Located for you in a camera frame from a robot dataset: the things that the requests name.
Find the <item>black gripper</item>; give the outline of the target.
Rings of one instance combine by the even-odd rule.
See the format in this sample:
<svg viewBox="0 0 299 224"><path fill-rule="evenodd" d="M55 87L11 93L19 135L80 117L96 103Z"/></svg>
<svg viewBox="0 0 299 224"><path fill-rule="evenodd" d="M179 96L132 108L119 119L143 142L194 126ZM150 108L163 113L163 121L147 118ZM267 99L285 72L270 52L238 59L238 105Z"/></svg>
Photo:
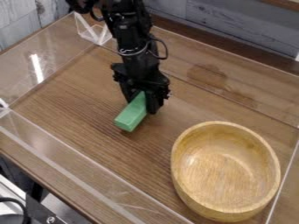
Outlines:
<svg viewBox="0 0 299 224"><path fill-rule="evenodd" d="M114 63L111 69L126 101L131 102L144 91L146 109L154 115L170 94L170 79L160 71L160 60L166 60L168 55L162 57L156 47L120 48L118 54L123 62Z"/></svg>

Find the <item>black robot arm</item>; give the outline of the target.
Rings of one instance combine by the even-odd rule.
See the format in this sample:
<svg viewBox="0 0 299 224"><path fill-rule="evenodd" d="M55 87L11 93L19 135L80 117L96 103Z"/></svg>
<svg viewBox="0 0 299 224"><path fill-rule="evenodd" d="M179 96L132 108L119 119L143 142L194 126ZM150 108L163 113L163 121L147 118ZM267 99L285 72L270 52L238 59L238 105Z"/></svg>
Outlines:
<svg viewBox="0 0 299 224"><path fill-rule="evenodd" d="M143 0L66 0L79 14L104 21L116 40L122 63L114 63L114 79L126 100L144 93L146 110L155 114L170 94L170 80L160 71L160 61L168 58L168 48L152 33L152 19Z"/></svg>

